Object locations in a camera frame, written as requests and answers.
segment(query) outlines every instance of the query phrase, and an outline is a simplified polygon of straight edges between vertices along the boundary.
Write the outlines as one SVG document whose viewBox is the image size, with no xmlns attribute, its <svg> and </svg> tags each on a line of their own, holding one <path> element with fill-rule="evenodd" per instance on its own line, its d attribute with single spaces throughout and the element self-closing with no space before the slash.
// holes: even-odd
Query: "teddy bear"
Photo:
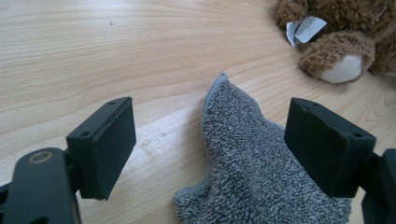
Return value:
<svg viewBox="0 0 396 224">
<path fill-rule="evenodd" d="M 279 0 L 276 25 L 306 16 L 327 22 L 300 59 L 310 76 L 330 83 L 350 83 L 366 70 L 396 77 L 395 0 Z"/>
</svg>

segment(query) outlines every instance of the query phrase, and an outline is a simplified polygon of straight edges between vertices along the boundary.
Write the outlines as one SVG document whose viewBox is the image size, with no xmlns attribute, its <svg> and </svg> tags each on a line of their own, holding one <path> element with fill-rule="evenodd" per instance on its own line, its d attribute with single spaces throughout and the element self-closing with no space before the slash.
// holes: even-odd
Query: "screw hole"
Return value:
<svg viewBox="0 0 396 224">
<path fill-rule="evenodd" d="M 41 151 L 29 158 L 29 162 L 32 164 L 38 164 L 49 160 L 53 156 L 51 151 Z"/>
<path fill-rule="evenodd" d="M 50 220 L 47 217 L 38 217 L 30 224 L 48 224 Z"/>
<path fill-rule="evenodd" d="M 353 136 L 355 136 L 355 137 L 363 137 L 363 135 L 361 135 L 361 133 L 353 133 Z"/>
<path fill-rule="evenodd" d="M 88 136 L 89 134 L 90 134 L 90 132 L 82 132 L 82 133 L 79 133 L 78 135 L 80 137 L 85 137 L 85 136 Z"/>
</svg>

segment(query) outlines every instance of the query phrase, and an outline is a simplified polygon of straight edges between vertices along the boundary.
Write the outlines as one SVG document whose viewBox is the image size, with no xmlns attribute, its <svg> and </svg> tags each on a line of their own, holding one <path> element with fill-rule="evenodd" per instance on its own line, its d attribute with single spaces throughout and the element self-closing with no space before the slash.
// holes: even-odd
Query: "brown teddy bear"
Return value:
<svg viewBox="0 0 396 224">
<path fill-rule="evenodd" d="M 367 69 L 396 76 L 395 0 L 279 0 L 281 29 L 306 16 L 327 22 L 300 60 L 309 76 L 331 83 L 354 81 Z"/>
</svg>

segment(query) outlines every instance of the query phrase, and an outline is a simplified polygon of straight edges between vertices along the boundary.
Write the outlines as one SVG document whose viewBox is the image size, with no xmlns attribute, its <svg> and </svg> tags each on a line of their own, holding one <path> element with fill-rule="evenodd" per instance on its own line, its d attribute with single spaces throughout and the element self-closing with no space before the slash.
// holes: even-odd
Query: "gray cloth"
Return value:
<svg viewBox="0 0 396 224">
<path fill-rule="evenodd" d="M 183 223 L 347 223 L 350 199 L 326 196 L 283 141 L 284 129 L 221 74 L 202 116 L 208 175 L 174 197 Z"/>
</svg>

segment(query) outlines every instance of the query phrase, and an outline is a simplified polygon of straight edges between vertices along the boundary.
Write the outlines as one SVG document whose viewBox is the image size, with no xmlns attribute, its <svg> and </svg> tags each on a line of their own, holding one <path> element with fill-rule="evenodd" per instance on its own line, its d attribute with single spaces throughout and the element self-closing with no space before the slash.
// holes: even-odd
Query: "wood grain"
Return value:
<svg viewBox="0 0 396 224">
<path fill-rule="evenodd" d="M 178 223 L 172 197 L 205 177 L 200 117 L 224 71 L 286 124 L 291 97 L 323 104 L 396 148 L 396 84 L 365 74 L 313 80 L 274 23 L 276 1 L 0 1 L 0 185 L 15 162 L 65 136 L 104 102 L 134 98 L 137 145 L 107 202 L 84 223 Z M 361 197 L 350 223 L 362 223 Z"/>
</svg>

